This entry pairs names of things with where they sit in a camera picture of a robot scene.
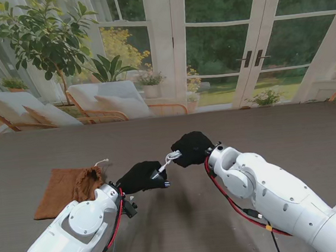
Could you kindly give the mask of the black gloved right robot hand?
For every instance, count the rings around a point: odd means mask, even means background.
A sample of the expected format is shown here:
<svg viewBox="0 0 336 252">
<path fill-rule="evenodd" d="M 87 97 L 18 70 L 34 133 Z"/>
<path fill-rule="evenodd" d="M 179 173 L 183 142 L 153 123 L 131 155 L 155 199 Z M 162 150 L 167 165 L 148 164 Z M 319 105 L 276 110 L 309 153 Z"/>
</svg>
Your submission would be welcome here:
<svg viewBox="0 0 336 252">
<path fill-rule="evenodd" d="M 201 165 L 209 155 L 208 151 L 214 147 L 214 144 L 202 132 L 187 133 L 171 146 L 173 152 L 181 153 L 181 156 L 173 162 L 184 168 L 189 165 Z"/>
</svg>

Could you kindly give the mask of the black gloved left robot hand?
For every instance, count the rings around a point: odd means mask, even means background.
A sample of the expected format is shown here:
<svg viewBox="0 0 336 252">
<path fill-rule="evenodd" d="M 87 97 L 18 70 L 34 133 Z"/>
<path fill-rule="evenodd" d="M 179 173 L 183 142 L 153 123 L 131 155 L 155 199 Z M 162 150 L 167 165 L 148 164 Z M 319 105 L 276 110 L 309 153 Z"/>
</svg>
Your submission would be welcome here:
<svg viewBox="0 0 336 252">
<path fill-rule="evenodd" d="M 125 194 L 167 188 L 171 183 L 165 170 L 159 172 L 161 167 L 159 161 L 139 162 L 116 182 L 116 187 L 121 188 Z"/>
</svg>

